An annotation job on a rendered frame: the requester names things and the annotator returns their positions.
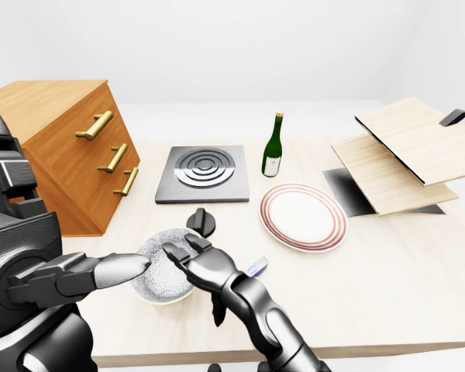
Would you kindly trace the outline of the green wine bottle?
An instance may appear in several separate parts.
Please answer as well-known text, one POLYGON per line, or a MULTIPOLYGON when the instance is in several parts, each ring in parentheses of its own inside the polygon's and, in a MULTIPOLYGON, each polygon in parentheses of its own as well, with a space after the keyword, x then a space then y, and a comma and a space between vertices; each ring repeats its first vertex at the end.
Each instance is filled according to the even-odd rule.
POLYGON ((282 158, 280 134, 283 118, 283 112, 276 112, 274 129, 263 152, 262 174, 266 177, 275 177, 280 168, 282 158))

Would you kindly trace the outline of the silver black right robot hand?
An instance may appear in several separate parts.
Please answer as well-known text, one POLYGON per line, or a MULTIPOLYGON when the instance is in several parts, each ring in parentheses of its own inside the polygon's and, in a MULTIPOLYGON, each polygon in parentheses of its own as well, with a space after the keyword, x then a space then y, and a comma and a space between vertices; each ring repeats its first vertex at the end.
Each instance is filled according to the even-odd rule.
POLYGON ((219 327, 226 317, 226 306, 221 300, 222 288, 239 270, 231 256, 215 248, 207 239, 192 233, 185 234, 184 238, 198 252, 197 256, 192 257, 173 243, 163 243, 163 250, 191 284, 212 294, 212 314, 215 325, 219 327))

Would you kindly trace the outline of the round black stove knob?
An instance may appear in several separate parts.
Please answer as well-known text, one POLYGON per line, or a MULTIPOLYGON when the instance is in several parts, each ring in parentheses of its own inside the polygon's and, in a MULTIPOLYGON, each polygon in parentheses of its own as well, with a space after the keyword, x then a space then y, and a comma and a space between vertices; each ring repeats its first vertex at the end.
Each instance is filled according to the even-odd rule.
POLYGON ((216 223, 215 218, 210 213, 206 212, 204 208, 198 208, 196 212, 188 218, 186 226, 202 237, 207 238, 214 233, 216 223))

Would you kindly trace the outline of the small blue white object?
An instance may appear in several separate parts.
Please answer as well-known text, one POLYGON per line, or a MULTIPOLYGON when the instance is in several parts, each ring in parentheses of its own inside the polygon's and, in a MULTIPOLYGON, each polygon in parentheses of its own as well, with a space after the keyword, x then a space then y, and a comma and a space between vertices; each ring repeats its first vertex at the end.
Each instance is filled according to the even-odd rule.
POLYGON ((245 273, 249 277, 260 276, 268 267, 269 261, 266 257, 262 257, 256 262, 252 263, 246 270, 245 273))

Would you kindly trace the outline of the flat dark stove plate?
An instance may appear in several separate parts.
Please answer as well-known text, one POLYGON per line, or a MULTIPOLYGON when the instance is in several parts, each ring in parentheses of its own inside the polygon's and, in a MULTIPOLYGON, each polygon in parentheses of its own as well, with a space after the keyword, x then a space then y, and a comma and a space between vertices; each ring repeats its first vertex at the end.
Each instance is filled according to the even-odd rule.
POLYGON ((243 146, 173 146, 155 202, 248 202, 249 198, 243 146))

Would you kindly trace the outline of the pale wooden rack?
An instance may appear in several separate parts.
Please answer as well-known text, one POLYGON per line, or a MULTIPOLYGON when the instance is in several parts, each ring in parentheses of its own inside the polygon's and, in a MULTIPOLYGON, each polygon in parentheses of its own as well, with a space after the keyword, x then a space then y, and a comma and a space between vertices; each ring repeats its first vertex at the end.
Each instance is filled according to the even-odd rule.
POLYGON ((456 199, 446 182, 465 177, 465 124, 416 97, 356 115, 365 134, 332 143, 378 215, 456 199))

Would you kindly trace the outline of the patterned grey bowl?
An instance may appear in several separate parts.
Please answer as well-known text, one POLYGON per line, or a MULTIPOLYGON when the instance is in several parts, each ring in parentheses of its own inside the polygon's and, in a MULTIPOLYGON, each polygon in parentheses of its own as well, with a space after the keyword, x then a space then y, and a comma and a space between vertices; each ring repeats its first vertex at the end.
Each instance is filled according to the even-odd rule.
POLYGON ((163 243, 172 243, 184 249, 191 257, 197 252, 193 250, 184 236, 187 233, 196 235, 188 228, 172 228, 161 231, 150 237, 138 250, 138 254, 146 256, 151 265, 133 279, 132 285, 136 293, 154 305, 167 305, 180 301, 193 292, 194 286, 187 280, 163 251, 163 243))

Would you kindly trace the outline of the white plate with red rings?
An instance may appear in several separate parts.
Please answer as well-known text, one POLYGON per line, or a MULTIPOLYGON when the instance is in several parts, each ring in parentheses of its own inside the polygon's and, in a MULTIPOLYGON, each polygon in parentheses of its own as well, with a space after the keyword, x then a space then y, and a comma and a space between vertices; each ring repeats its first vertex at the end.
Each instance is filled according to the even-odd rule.
POLYGON ((307 253, 340 246, 348 233, 348 217, 334 197, 307 184, 286 183, 260 199, 260 220, 279 242, 307 253))

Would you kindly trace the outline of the wooden cabinet drawer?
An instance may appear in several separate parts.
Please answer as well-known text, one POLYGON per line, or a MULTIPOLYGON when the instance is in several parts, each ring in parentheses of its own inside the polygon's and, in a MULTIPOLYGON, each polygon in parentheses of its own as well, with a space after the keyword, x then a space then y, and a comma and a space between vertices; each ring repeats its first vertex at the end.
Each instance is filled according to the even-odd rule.
POLYGON ((94 115, 106 111, 112 111, 113 118, 99 134, 127 133, 108 83, 104 81, 32 137, 26 144, 29 154, 48 174, 66 183, 80 157, 81 147, 76 142, 80 137, 74 133, 88 130, 95 122, 94 115))
POLYGON ((93 222, 92 233, 104 233, 114 211, 122 198, 114 194, 126 182, 128 175, 123 171, 137 167, 140 161, 133 142, 127 133, 101 133, 94 140, 77 138, 80 157, 66 179, 71 195, 81 210, 93 222), (113 146, 128 145, 116 169, 112 173, 98 170, 97 166, 107 165, 114 155, 113 146))
POLYGON ((83 108, 62 120, 44 145, 53 175, 85 208, 117 203, 140 158, 116 106, 83 108))

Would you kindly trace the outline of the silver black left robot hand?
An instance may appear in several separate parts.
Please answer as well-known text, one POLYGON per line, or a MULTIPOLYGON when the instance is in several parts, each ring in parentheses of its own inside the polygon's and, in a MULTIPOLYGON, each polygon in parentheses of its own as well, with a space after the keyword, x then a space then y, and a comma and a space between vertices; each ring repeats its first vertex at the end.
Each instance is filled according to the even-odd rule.
POLYGON ((147 257, 134 253, 64 255, 57 215, 47 211, 36 186, 19 141, 0 116, 0 333, 41 308, 78 302, 150 267, 147 257))

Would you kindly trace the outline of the wooden cabinet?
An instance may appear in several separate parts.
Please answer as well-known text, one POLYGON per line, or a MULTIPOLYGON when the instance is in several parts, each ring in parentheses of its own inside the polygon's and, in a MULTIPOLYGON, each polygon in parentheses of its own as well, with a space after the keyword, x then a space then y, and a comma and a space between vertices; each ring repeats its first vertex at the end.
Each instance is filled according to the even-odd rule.
POLYGON ((0 116, 19 140, 36 177, 37 192, 48 211, 57 213, 63 236, 101 236, 93 222, 65 190, 29 154, 26 144, 82 97, 106 80, 16 81, 0 88, 0 116))

